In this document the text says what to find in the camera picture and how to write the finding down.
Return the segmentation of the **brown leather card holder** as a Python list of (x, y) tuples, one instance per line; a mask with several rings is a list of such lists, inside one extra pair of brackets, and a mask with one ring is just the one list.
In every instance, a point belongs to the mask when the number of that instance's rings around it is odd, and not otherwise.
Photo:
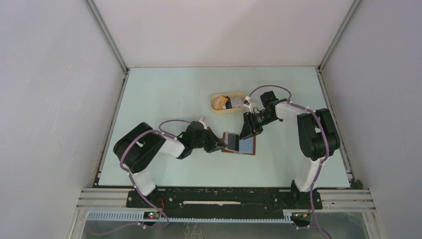
[[(225, 142), (225, 136), (228, 132), (224, 132), (222, 140)], [(235, 154), (245, 154), (245, 155), (255, 155), (256, 153), (256, 137), (251, 137), (245, 140), (239, 140), (239, 151), (230, 151), (227, 149), (222, 149), (222, 152), (225, 153), (235, 153)]]

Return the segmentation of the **gold credit card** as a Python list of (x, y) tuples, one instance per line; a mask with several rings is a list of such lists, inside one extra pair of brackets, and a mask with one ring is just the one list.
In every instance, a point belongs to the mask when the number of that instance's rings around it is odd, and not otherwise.
[(220, 111), (224, 108), (225, 104), (227, 103), (228, 98), (225, 96), (218, 96), (212, 104), (212, 108), (216, 111)]

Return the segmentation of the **beige oval tray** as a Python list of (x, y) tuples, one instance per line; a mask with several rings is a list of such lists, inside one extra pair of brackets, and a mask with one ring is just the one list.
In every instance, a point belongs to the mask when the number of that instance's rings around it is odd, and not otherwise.
[(244, 92), (230, 92), (230, 93), (222, 93), (222, 94), (216, 94), (211, 96), (210, 98), (210, 107), (211, 110), (216, 113), (216, 114), (231, 114), (231, 113), (236, 113), (236, 112), (242, 112), (245, 107), (241, 107), (241, 108), (235, 108), (235, 109), (228, 109), (228, 110), (220, 110), (220, 111), (216, 111), (212, 108), (212, 104), (213, 101), (218, 97), (218, 96), (225, 96), (225, 97), (242, 97), (242, 99), (245, 101), (245, 97), (246, 94)]

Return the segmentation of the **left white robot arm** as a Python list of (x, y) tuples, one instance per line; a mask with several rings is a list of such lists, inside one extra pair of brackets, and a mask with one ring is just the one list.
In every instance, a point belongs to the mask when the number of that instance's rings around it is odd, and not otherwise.
[(184, 159), (199, 148), (212, 153), (227, 148), (227, 144), (202, 119), (189, 122), (179, 135), (153, 129), (142, 122), (115, 143), (113, 153), (138, 191), (138, 201), (149, 208), (157, 202), (156, 183), (148, 169), (154, 157), (163, 153)]

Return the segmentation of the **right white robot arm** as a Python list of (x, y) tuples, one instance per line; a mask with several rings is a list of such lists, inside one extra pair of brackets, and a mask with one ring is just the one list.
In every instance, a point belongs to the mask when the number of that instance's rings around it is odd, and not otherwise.
[(263, 109), (255, 111), (251, 97), (243, 105), (249, 111), (243, 114), (243, 127), (239, 138), (244, 140), (263, 131), (274, 121), (291, 121), (297, 126), (298, 141), (305, 157), (296, 178), (289, 200), (295, 208), (304, 207), (310, 200), (307, 192), (313, 191), (325, 162), (340, 147), (340, 139), (330, 111), (326, 108), (311, 110), (293, 103), (290, 99), (278, 99), (273, 91), (261, 95)]

